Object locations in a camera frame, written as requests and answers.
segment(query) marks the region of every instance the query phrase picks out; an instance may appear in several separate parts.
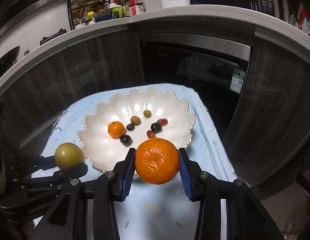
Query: red date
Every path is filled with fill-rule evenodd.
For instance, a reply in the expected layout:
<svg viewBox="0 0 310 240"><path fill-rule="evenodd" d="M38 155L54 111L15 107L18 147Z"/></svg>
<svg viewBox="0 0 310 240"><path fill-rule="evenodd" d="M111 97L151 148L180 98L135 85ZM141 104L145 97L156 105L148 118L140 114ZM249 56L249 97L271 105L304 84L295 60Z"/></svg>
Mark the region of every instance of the red date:
<svg viewBox="0 0 310 240"><path fill-rule="evenodd" d="M147 137L148 137L148 139L150 139L150 138L155 138L155 137L156 137L156 134L155 134L153 131L148 130L148 131L147 131Z"/></svg>
<svg viewBox="0 0 310 240"><path fill-rule="evenodd" d="M168 120L167 119L159 119L157 121L158 124L160 124L161 126L167 125L168 124Z"/></svg>

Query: cloth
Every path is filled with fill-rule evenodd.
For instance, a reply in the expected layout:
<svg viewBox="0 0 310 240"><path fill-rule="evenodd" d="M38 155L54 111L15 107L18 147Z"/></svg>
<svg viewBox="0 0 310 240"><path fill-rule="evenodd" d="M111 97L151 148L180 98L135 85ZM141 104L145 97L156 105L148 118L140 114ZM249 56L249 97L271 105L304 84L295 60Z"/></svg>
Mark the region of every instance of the cloth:
<svg viewBox="0 0 310 240"><path fill-rule="evenodd" d="M173 90L177 99L186 98L189 113L196 115L192 129L193 140L187 148L191 160L199 163L202 170L218 179L233 181L234 170L227 158L214 123L198 94L190 88L174 84L156 84L138 87L147 90L156 86L159 91ZM64 111L54 125L42 156L51 156L64 142L72 142L81 147L77 132L84 129L84 117L94 114L99 102L109 102L114 93L127 94L132 88L100 92L85 97ZM81 181L93 180L102 173L95 170L91 163L87 175ZM37 171L33 177L51 176L58 168ZM226 239L226 206L222 200L222 238ZM119 234L122 240L128 239L193 239L197 224L199 203L190 202L184 194L181 178L177 175L163 185L152 185L134 179L130 195L123 203L115 202Z"/></svg>

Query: green lemon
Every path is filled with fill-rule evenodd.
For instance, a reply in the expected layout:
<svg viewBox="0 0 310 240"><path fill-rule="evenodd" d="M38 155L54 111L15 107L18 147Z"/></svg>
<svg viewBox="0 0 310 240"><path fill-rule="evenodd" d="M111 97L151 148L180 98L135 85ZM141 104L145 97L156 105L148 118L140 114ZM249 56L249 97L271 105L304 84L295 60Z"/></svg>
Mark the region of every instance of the green lemon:
<svg viewBox="0 0 310 240"><path fill-rule="evenodd" d="M63 143L55 151L55 162L60 169L67 169L73 165L84 163L82 150L73 143Z"/></svg>

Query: fruit bowl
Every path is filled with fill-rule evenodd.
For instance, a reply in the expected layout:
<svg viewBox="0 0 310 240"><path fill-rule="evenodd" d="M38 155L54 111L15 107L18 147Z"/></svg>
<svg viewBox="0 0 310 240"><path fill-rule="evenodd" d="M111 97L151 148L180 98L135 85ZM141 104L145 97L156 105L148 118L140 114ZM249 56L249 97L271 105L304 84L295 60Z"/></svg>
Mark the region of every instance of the fruit bowl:
<svg viewBox="0 0 310 240"><path fill-rule="evenodd" d="M149 118L143 115L146 109L152 113ZM141 119L141 124L133 131L126 131L132 138L131 145L126 147L119 139L111 138L108 125L120 121L126 127L134 115ZM85 129L77 136L85 158L93 167L101 172L111 171L117 162L125 159L129 148L136 149L148 139L146 132L158 119L167 119L168 124L156 137L169 140L177 149L191 143L195 115L188 113L188 101L177 100L172 90L161 93L156 87L146 91L133 88L127 95L115 93L108 103L97 104L95 114L85 116Z"/></svg>

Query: screw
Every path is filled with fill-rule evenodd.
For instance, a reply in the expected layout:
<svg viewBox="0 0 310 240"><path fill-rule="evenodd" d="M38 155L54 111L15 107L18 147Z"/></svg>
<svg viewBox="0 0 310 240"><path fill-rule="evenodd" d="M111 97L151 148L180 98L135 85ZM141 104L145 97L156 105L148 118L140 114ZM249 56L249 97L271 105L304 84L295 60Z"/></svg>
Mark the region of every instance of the screw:
<svg viewBox="0 0 310 240"><path fill-rule="evenodd" d="M201 171L201 172L199 173L199 176L201 176L202 178L207 178L208 175L209 175L209 173L208 173L207 171Z"/></svg>
<svg viewBox="0 0 310 240"><path fill-rule="evenodd" d="M70 181L70 184L73 185L73 186L77 185L78 183L79 183L79 179L72 179Z"/></svg>
<svg viewBox="0 0 310 240"><path fill-rule="evenodd" d="M115 172L113 172L113 171L106 172L106 177L111 178L111 177L114 177L114 176L115 176Z"/></svg>
<svg viewBox="0 0 310 240"><path fill-rule="evenodd" d="M244 185L244 181L243 181L242 179L236 179L236 180L234 180L234 182L235 182L238 186Z"/></svg>

